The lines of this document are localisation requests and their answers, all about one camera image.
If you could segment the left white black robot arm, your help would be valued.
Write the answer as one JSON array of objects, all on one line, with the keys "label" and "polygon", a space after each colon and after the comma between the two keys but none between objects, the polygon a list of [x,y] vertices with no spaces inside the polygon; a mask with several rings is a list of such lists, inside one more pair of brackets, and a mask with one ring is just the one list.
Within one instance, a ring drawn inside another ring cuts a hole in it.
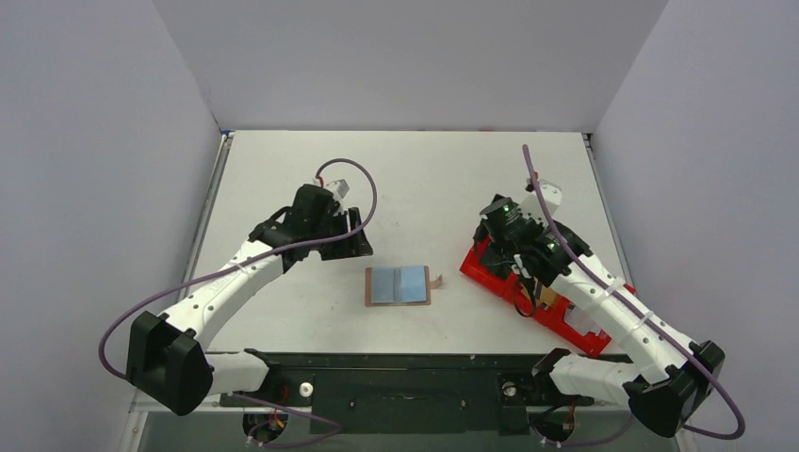
[{"label": "left white black robot arm", "polygon": [[208,397],[259,390],[269,362],[254,349],[212,352],[222,327],[261,289],[310,253],[323,261],[369,256],[356,207],[344,208],[343,179],[301,186],[291,205],[259,223],[229,261],[159,315],[132,323],[126,379],[183,416]]}]

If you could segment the brown leather card holder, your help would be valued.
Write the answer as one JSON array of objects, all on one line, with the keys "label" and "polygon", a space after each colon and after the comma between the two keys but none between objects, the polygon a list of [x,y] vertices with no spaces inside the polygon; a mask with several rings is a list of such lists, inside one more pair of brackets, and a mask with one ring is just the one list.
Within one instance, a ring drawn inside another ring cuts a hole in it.
[{"label": "brown leather card holder", "polygon": [[431,276],[428,266],[374,266],[365,271],[365,305],[417,306],[432,303],[432,291],[443,276]]}]

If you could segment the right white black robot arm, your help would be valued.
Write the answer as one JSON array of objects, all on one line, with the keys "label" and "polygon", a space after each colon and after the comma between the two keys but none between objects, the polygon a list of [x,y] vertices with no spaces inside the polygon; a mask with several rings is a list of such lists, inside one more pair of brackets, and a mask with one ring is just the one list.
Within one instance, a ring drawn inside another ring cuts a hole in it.
[{"label": "right white black robot arm", "polygon": [[565,297],[628,355],[629,363],[591,359],[564,349],[537,365],[565,396],[587,396],[629,407],[645,427],[673,437],[708,398],[726,355],[675,330],[611,274],[589,245],[543,214],[526,213],[495,196],[480,212],[476,231],[526,286],[542,285]]}]

